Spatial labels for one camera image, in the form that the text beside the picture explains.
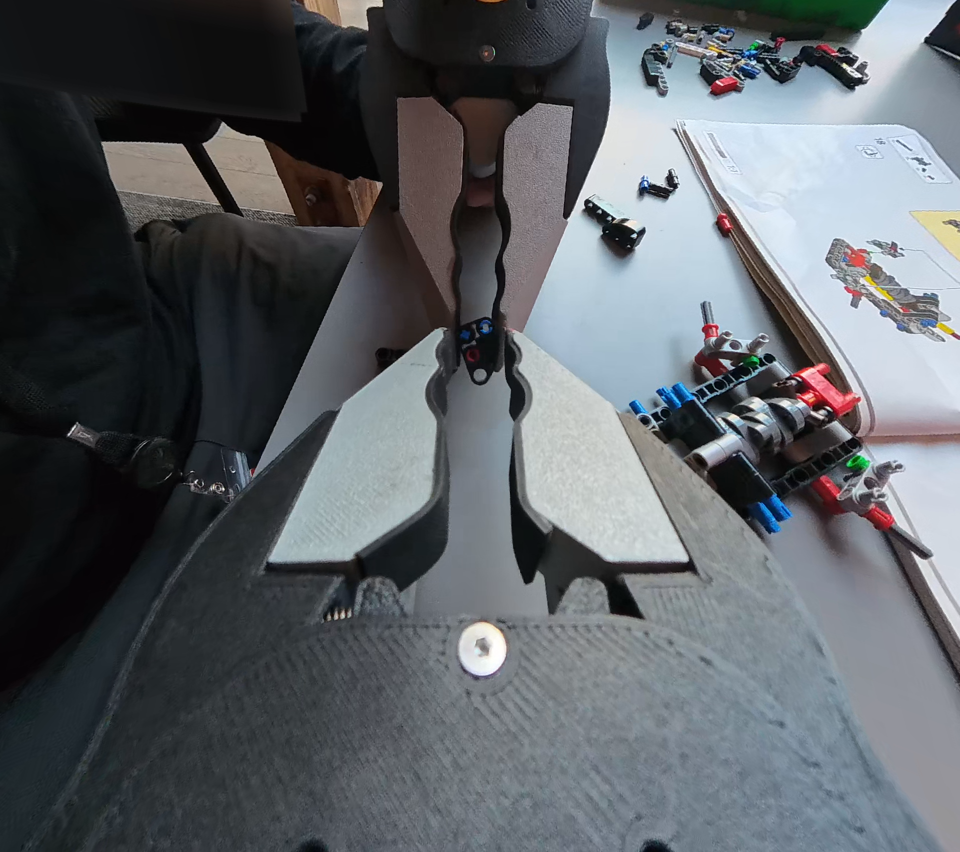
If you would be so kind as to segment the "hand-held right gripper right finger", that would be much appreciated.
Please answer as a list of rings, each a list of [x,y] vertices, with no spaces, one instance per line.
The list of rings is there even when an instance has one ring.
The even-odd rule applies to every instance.
[[[688,571],[683,544],[616,408],[519,332],[506,336],[510,526],[525,583]]]

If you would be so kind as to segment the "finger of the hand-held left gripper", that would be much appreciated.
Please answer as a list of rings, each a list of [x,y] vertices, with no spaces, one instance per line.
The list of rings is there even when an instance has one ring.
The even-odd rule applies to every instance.
[[[507,126],[498,166],[496,316],[523,331],[567,226],[573,107],[535,104]]]
[[[431,97],[397,99],[398,222],[414,284],[433,327],[457,324],[451,221],[464,187],[464,129]]]

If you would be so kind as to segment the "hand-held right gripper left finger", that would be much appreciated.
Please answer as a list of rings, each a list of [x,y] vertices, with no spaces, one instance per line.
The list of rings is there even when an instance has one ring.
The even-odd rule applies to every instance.
[[[267,565],[416,583],[449,533],[452,334],[438,328],[333,417]]]

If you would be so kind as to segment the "black triangular lego piece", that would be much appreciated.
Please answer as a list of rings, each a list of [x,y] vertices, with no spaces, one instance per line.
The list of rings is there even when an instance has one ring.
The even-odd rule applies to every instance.
[[[500,368],[501,339],[501,330],[490,317],[476,318],[456,331],[454,340],[462,363],[475,385],[485,385]]]

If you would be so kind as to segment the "person's left forearm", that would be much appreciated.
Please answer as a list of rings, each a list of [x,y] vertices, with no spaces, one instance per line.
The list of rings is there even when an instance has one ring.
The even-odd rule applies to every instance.
[[[347,179],[381,179],[363,123],[360,86],[368,33],[291,0],[306,110],[295,122],[222,116],[232,129]]]

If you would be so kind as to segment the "black bent lego beam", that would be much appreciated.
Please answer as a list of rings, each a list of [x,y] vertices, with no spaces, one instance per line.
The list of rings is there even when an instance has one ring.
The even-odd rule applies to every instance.
[[[646,227],[620,214],[620,210],[599,195],[590,195],[583,202],[583,210],[601,225],[602,237],[624,252],[636,249],[645,235]]]

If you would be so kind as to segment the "lego chassis assembly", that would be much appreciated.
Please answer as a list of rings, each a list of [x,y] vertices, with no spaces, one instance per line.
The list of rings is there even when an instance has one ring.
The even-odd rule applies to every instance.
[[[746,340],[723,330],[710,301],[701,314],[697,383],[658,388],[651,408],[632,401],[632,416],[762,533],[778,533],[792,516],[787,497],[807,490],[828,513],[856,515],[932,558],[889,510],[887,486],[904,465],[871,461],[845,424],[860,395],[836,387],[827,364],[789,370],[764,334]]]

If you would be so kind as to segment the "pile of loose lego pieces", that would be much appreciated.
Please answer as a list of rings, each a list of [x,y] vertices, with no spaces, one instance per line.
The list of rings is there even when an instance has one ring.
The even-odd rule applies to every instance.
[[[820,69],[846,90],[856,90],[871,79],[869,62],[842,45],[804,44],[788,54],[787,38],[777,31],[745,46],[735,44],[737,37],[736,29],[721,23],[692,24],[681,18],[668,19],[664,37],[652,41],[641,54],[642,76],[663,97],[669,91],[669,72],[680,56],[696,61],[698,75],[714,97],[740,92],[746,83],[762,75],[785,85],[804,68]]]

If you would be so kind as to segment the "lego instruction booklet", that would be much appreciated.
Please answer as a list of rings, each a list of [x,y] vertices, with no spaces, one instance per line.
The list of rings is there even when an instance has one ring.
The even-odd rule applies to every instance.
[[[849,428],[899,460],[895,549],[946,653],[959,639],[958,174],[914,129],[680,120],[731,239],[806,355],[860,395]]]

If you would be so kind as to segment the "clear badge holder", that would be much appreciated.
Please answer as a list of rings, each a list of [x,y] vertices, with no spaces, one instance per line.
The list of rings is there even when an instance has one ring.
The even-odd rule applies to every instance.
[[[211,497],[224,505],[231,504],[250,484],[253,472],[242,451],[219,448],[206,470],[189,470],[179,483],[195,495]]]

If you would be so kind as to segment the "person's grey trousers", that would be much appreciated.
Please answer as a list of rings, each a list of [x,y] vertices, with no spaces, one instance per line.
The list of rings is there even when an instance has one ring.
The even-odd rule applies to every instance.
[[[223,213],[134,235],[150,300],[136,429],[172,441],[182,478],[213,483],[222,450],[258,465],[360,235]]]

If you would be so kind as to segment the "black badge reel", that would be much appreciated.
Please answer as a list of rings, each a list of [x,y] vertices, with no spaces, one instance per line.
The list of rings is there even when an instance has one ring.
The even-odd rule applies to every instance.
[[[168,486],[182,474],[179,451],[170,439],[145,438],[131,452],[121,473],[139,489]]]

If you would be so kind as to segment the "black chair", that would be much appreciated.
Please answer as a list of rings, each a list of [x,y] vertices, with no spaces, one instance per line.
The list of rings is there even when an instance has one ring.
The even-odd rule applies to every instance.
[[[221,128],[221,119],[191,110],[112,100],[91,99],[90,106],[105,142],[183,146],[222,210],[236,216],[243,215],[205,148]]]

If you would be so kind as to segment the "person's black jacket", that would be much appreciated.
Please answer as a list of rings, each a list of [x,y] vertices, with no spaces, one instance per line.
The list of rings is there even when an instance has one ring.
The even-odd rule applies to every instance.
[[[189,309],[168,269],[184,222],[131,231],[86,102],[2,83],[2,690],[83,631],[172,491],[66,438],[196,430]]]

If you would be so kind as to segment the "black box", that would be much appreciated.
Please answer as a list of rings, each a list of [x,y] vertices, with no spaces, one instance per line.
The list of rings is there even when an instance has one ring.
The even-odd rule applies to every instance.
[[[959,61],[960,54],[960,0],[956,0],[943,19],[930,31],[923,42],[930,48]]]

